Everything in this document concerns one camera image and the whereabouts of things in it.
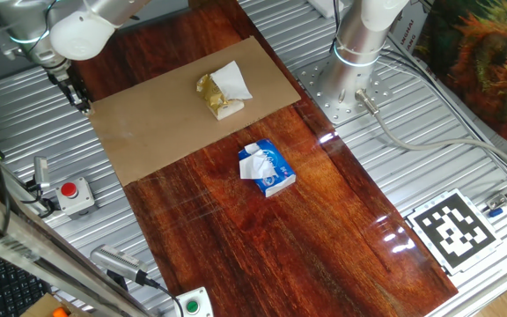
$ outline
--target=cardboard sheet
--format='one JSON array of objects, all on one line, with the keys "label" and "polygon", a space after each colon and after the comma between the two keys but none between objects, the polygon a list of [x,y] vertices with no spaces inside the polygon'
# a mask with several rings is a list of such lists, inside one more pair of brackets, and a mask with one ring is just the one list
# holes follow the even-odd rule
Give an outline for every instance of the cardboard sheet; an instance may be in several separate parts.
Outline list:
[{"label": "cardboard sheet", "polygon": [[[196,82],[231,61],[253,98],[219,122],[195,91]],[[252,37],[95,102],[90,121],[125,186],[298,100]]]}]

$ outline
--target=cardboard box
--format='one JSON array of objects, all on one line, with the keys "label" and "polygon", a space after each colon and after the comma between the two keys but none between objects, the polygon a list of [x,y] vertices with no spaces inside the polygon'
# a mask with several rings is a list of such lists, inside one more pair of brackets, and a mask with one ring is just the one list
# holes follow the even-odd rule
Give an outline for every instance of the cardboard box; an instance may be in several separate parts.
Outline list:
[{"label": "cardboard box", "polygon": [[427,8],[419,0],[410,0],[402,9],[402,18],[394,22],[393,37],[410,54],[420,38],[427,17]]},{"label": "cardboard box", "polygon": [[21,317],[52,317],[52,312],[60,307],[63,308],[66,313],[69,313],[69,317],[92,317],[90,313],[73,306],[66,299],[50,294],[44,295],[34,303],[31,308],[21,314]]}]

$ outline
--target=wooden tabletop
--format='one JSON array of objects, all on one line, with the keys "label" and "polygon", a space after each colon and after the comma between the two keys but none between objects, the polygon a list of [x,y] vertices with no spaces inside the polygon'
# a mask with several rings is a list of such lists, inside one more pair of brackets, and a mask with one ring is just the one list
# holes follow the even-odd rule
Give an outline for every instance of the wooden tabletop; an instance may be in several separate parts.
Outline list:
[{"label": "wooden tabletop", "polygon": [[[192,5],[76,63],[93,99],[251,35],[302,99],[124,188],[168,288],[205,286],[216,317],[423,316],[456,294],[239,5]],[[238,151],[262,138],[297,174],[270,198],[239,178]]]}]

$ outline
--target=emergency stop button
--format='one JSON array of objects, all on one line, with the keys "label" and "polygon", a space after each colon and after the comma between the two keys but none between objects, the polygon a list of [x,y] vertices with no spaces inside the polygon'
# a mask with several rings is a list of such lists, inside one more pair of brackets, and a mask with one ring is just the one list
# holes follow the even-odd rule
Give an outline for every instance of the emergency stop button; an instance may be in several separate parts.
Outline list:
[{"label": "emergency stop button", "polygon": [[62,188],[60,189],[62,192],[62,195],[68,197],[68,198],[75,198],[77,196],[77,187],[76,184],[72,182],[67,182],[62,185]]}]

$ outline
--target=tissue box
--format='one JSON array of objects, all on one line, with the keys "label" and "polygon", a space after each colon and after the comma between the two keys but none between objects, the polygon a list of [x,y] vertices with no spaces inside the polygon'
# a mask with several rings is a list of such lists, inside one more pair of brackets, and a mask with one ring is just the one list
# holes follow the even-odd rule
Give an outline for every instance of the tissue box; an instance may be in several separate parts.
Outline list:
[{"label": "tissue box", "polygon": [[266,197],[294,183],[297,175],[268,139],[247,145],[238,153],[241,179],[254,180]]}]

